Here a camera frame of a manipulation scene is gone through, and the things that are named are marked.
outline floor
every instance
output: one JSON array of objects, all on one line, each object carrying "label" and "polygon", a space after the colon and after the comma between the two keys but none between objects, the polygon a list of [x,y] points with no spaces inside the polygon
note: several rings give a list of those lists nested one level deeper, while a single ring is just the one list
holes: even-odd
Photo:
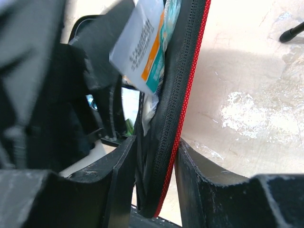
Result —
[{"label": "floor", "polygon": [[[63,42],[112,4],[71,0]],[[304,172],[304,35],[278,42],[303,21],[297,0],[212,0],[182,132],[193,148],[247,177]],[[161,216],[181,225],[174,176]]]}]

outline tripod leg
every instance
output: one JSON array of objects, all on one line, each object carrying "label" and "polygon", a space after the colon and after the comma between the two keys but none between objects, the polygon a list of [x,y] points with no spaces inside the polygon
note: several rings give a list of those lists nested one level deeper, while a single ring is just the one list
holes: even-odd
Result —
[{"label": "tripod leg", "polygon": [[286,43],[286,42],[292,40],[293,38],[295,38],[296,35],[298,35],[299,33],[303,32],[303,31],[304,31],[304,22],[302,22],[298,26],[284,32],[280,36],[280,42]]}]

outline red edge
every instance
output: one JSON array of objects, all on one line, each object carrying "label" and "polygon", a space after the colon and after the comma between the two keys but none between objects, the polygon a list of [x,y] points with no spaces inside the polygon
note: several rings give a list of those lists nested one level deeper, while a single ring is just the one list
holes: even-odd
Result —
[{"label": "red edge", "polygon": [[162,209],[163,202],[167,195],[168,188],[169,188],[171,175],[172,175],[172,171],[173,171],[173,165],[174,165],[175,157],[176,157],[177,150],[178,150],[178,147],[180,144],[182,126],[184,124],[184,120],[185,120],[185,116],[186,116],[186,110],[187,110],[187,106],[188,106],[188,101],[189,101],[189,97],[190,97],[193,79],[194,79],[195,68],[196,68],[196,64],[198,62],[198,58],[199,58],[200,46],[201,46],[201,42],[203,39],[203,34],[204,34],[206,22],[207,22],[207,16],[208,16],[210,4],[211,4],[211,0],[206,0],[205,9],[204,9],[204,13],[203,13],[203,19],[202,19],[202,22],[200,25],[199,36],[198,36],[198,40],[197,40],[196,47],[195,47],[191,72],[189,75],[185,99],[184,99],[184,103],[183,103],[181,114],[180,114],[179,125],[177,128],[177,132],[176,132],[176,136],[175,136],[175,140],[174,140],[174,145],[173,145],[173,149],[172,149],[172,153],[171,153],[171,157],[170,157],[170,161],[169,161],[169,166],[168,166],[167,173],[166,173],[165,182],[164,182],[164,185],[163,185],[162,191],[161,191],[162,194],[161,194],[160,201],[158,203],[156,212],[154,214],[154,217],[157,217],[159,215],[159,213]]}]

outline packet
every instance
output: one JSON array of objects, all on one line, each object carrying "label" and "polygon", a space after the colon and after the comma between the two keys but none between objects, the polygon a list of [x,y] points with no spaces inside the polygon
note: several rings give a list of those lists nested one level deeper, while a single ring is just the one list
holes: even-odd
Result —
[{"label": "packet", "polygon": [[181,0],[138,0],[129,21],[110,52],[109,61],[145,93],[144,135],[155,115],[164,78],[164,53],[172,37]]}]

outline black rubber tip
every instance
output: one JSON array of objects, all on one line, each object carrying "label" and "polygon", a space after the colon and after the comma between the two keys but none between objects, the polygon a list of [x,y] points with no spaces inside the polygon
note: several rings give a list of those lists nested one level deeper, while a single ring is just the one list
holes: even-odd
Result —
[{"label": "black rubber tip", "polygon": [[292,30],[292,29],[290,29],[290,30],[284,32],[284,33],[280,36],[280,42],[281,42],[281,43],[286,43],[286,42],[292,40],[293,38],[295,38],[295,36],[291,34],[291,30]]}]

